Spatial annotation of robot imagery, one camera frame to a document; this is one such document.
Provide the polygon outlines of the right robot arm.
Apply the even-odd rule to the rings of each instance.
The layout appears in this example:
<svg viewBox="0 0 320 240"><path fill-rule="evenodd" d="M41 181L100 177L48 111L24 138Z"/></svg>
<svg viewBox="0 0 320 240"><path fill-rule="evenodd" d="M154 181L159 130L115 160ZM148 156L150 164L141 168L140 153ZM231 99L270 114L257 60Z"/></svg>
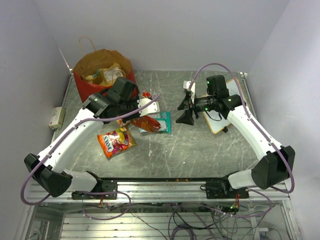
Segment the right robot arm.
<svg viewBox="0 0 320 240"><path fill-rule="evenodd" d="M177 124L194 125L200 112L215 111L235 126L252 147L258 163L252 168L233 172L219 179L220 192L226 198L233 197L238 189L258 187L262 190L292 179L295 151L283 146L257 122L241 94L231 95L222 75L206 79L207 95L196 97L194 83L183 83L185 97L178 106L184 113Z"/></svg>

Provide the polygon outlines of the gold chips bag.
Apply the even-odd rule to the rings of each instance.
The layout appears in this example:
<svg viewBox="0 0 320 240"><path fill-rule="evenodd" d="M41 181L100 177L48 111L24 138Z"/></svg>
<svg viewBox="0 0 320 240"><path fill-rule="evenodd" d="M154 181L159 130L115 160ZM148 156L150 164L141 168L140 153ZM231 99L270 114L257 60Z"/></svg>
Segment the gold chips bag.
<svg viewBox="0 0 320 240"><path fill-rule="evenodd" d="M81 77L87 83L110 87L118 77L126 77L126 73L118 63L114 62L109 68L100 68L95 74L82 75Z"/></svg>

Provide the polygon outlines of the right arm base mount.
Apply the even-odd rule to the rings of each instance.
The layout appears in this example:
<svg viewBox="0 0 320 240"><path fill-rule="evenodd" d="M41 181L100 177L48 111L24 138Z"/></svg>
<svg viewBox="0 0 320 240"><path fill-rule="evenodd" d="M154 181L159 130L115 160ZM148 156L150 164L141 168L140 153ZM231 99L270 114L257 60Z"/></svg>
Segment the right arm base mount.
<svg viewBox="0 0 320 240"><path fill-rule="evenodd" d="M207 181L199 187L205 192L207 199L248 199L250 197L245 187L234 189L227 180L220 178Z"/></svg>

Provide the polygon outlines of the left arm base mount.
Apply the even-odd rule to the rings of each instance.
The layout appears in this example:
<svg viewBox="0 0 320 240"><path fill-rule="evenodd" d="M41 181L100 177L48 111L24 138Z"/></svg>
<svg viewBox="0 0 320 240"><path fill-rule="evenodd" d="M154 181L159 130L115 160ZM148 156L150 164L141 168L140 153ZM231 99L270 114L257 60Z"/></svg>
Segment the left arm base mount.
<svg viewBox="0 0 320 240"><path fill-rule="evenodd" d="M113 180L102 180L89 193L74 191L72 200L115 200L117 198L118 184Z"/></svg>

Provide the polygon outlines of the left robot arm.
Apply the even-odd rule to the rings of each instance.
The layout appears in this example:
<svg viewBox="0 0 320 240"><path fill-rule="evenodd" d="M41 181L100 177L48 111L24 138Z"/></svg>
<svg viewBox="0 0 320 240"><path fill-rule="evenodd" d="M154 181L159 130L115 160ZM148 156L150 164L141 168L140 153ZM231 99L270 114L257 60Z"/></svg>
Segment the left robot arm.
<svg viewBox="0 0 320 240"><path fill-rule="evenodd" d="M104 124L139 117L142 106L138 94L136 83L125 77L118 77L111 87L91 94L54 142L39 154L30 153L25 157L29 176L49 197L56 198L71 191L98 198L102 193L102 179L92 172L66 170L66 165L81 142Z"/></svg>

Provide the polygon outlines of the dark red Doritos bag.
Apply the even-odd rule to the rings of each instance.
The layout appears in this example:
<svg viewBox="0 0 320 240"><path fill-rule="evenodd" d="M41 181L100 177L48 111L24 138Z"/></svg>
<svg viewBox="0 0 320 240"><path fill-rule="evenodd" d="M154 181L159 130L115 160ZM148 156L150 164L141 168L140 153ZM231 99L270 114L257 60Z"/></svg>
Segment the dark red Doritos bag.
<svg viewBox="0 0 320 240"><path fill-rule="evenodd" d="M162 127L157 120L147 115L139 118L131 119L130 123L150 133L155 133L159 131Z"/></svg>

